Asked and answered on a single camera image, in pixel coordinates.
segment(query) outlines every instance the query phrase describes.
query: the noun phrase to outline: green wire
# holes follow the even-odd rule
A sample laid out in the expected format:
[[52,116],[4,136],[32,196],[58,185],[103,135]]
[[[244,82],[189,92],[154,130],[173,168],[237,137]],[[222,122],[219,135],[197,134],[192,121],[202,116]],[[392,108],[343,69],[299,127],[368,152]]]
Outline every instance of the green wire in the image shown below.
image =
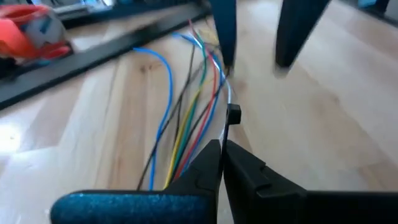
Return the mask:
[[[203,42],[203,40],[202,40],[202,38],[200,37],[200,35],[197,34],[196,32],[195,32],[195,34],[197,35],[200,44],[201,44],[202,46],[205,46],[205,43]],[[205,82],[206,74],[207,74],[206,50],[205,50],[205,48],[202,48],[202,53],[203,53],[203,58],[205,59],[205,61],[204,61],[204,63],[203,63],[203,73],[202,73],[202,76],[201,76],[199,88],[201,88],[201,86],[202,86],[203,83]],[[184,127],[184,134],[182,135],[182,142],[180,143],[180,146],[178,147],[176,160],[175,160],[175,162],[174,162],[174,164],[173,164],[173,171],[177,168],[177,165],[178,165],[178,164],[176,163],[176,161],[179,161],[179,160],[180,160],[180,157],[182,156],[182,148],[184,147],[186,141],[188,140],[188,139],[187,139],[187,138],[188,138],[188,133],[189,133],[189,130],[191,129],[191,123],[192,123],[193,115],[195,114],[195,110],[196,110],[196,107],[197,107],[197,103],[198,103],[198,98],[195,99],[194,105],[193,105],[192,110],[191,110],[191,112],[190,112],[190,114],[189,114],[189,117],[188,117],[187,125]]]

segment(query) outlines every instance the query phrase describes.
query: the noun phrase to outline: blue wire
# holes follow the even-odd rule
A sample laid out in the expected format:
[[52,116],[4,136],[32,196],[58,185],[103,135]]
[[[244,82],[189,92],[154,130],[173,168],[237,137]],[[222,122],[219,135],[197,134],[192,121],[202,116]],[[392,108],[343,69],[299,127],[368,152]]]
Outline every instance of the blue wire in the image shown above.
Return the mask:
[[[169,101],[167,103],[166,111],[163,115],[162,121],[159,124],[157,133],[156,133],[156,146],[157,143],[160,141],[160,134],[162,132],[163,125],[166,121],[167,115],[169,115],[170,108],[172,106],[172,99],[173,99],[173,78],[172,78],[172,69],[170,68],[169,63],[167,63],[166,59],[161,56],[159,53],[149,50],[149,49],[144,49],[140,47],[134,47],[133,50],[140,52],[140,53],[147,53],[151,54],[157,58],[160,59],[160,61],[163,62],[163,64],[166,66],[166,69],[169,73]],[[156,148],[154,149],[154,156],[152,157],[152,167],[150,170],[150,177],[149,177],[149,190],[152,190],[154,188],[154,180],[155,180],[155,167],[156,167]]]
[[[198,43],[197,43],[193,38],[191,38],[191,37],[189,37],[189,36],[187,36],[187,35],[183,35],[183,34],[179,34],[179,33],[173,33],[172,35],[173,35],[174,37],[182,37],[182,38],[184,38],[185,40],[187,40],[187,41],[191,42],[192,44],[196,45],[197,47],[200,47],[200,46],[198,45]],[[220,61],[218,60],[218,57],[217,57],[215,54],[212,54],[211,56],[213,57],[213,59],[214,59],[214,61],[216,62],[217,66],[221,69],[221,64],[220,64]],[[219,72],[219,75],[220,75],[220,84],[219,84],[219,86],[221,86],[221,85],[223,84],[223,82],[225,82],[225,80],[223,80],[223,76],[222,76],[222,74],[221,74],[221,71]],[[210,111],[210,116],[209,116],[208,120],[206,121],[205,127],[203,128],[203,131],[201,132],[201,134],[200,134],[200,136],[199,136],[199,139],[198,139],[197,143],[196,143],[195,146],[193,147],[192,153],[190,154],[187,163],[184,165],[182,172],[184,172],[184,171],[188,168],[189,163],[190,163],[190,161],[191,161],[193,155],[195,154],[195,151],[197,150],[200,141],[201,141],[201,140],[203,139],[203,137],[205,136],[205,134],[206,134],[206,132],[207,132],[209,126],[210,126],[210,123],[211,123],[211,121],[213,120],[214,112],[215,112],[216,105],[217,105],[217,101],[218,101],[218,95],[216,95],[216,98],[215,98],[215,100],[214,100],[213,107],[212,107],[212,109],[211,109],[211,111]]]

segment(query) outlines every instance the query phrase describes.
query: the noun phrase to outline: orange object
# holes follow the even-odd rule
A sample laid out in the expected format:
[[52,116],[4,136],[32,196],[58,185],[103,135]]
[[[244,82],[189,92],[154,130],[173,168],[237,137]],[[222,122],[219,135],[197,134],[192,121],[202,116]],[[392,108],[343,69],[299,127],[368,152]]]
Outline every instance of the orange object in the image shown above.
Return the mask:
[[7,5],[0,7],[0,54],[9,57],[20,57],[33,59],[49,56],[61,56],[70,51],[65,48],[66,40],[62,38],[56,43],[50,43],[46,39],[46,34],[40,32],[28,33],[24,29],[33,22],[49,20],[49,24],[54,19],[50,14],[53,13],[47,6],[35,5]]

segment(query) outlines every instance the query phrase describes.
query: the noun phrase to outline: red wire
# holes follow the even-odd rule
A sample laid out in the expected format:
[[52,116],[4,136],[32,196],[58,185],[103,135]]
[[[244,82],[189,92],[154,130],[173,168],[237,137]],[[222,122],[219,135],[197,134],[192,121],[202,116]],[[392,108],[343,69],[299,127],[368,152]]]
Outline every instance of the red wire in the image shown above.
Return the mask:
[[[196,35],[196,32],[195,32],[195,30],[194,30],[194,28],[193,28],[193,25],[192,25],[191,20],[189,20],[189,26],[191,27],[191,30],[192,30],[192,32],[193,32],[193,35],[195,35],[196,38],[198,38],[197,35]],[[210,61],[212,62],[212,61],[213,61],[213,57],[211,56],[210,51],[206,48],[206,46],[203,46],[203,47],[205,48],[206,53],[208,54],[209,59],[210,59]],[[213,104],[213,101],[214,101],[214,99],[215,99],[216,81],[217,81],[217,69],[216,69],[216,66],[214,65],[214,63],[211,63],[211,64],[213,65],[214,79],[213,79],[213,93],[211,94],[212,97],[211,97],[210,105]],[[187,155],[185,156],[184,161],[180,164],[180,167],[177,169],[177,172],[176,172],[176,174],[175,174],[174,179],[180,177],[180,174],[181,174],[181,171],[182,171],[184,165],[188,162],[188,158],[190,157],[190,155],[191,155],[191,153],[192,153],[192,151],[193,151],[193,148],[195,147],[195,145],[196,145],[197,142],[199,141],[200,134],[201,134],[201,132],[203,131],[203,128],[205,127],[206,120],[207,120],[207,118],[208,118],[208,116],[209,116],[209,113],[210,113],[210,109],[211,109],[211,106],[207,107],[206,114],[205,114],[205,118],[203,118],[203,120],[202,120],[202,122],[201,122],[199,131],[198,131],[198,134],[197,134],[195,140],[193,141],[193,144],[191,145],[191,148],[188,150],[188,153],[187,153]]]

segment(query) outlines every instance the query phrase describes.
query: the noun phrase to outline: light wood surface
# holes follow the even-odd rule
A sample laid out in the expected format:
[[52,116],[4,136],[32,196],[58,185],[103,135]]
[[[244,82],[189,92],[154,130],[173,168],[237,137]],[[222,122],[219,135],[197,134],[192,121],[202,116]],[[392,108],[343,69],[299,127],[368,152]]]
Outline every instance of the light wood surface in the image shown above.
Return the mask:
[[[289,75],[277,78],[279,9],[279,0],[239,3],[230,82],[243,116],[230,138],[307,189],[397,190],[397,29],[333,1]],[[173,12],[70,34],[76,48],[85,50]],[[145,47],[171,64],[176,102],[192,46],[168,36]],[[201,60],[197,50],[195,68]],[[156,58],[131,52],[0,111],[0,223],[48,223],[54,201],[75,190],[135,189],[167,104],[167,82]],[[198,80],[184,108],[197,86]],[[199,109],[209,97],[210,86]],[[202,145],[218,137],[225,104],[226,91]],[[175,119],[160,143],[157,189],[174,131]],[[231,223],[223,186],[219,221]]]

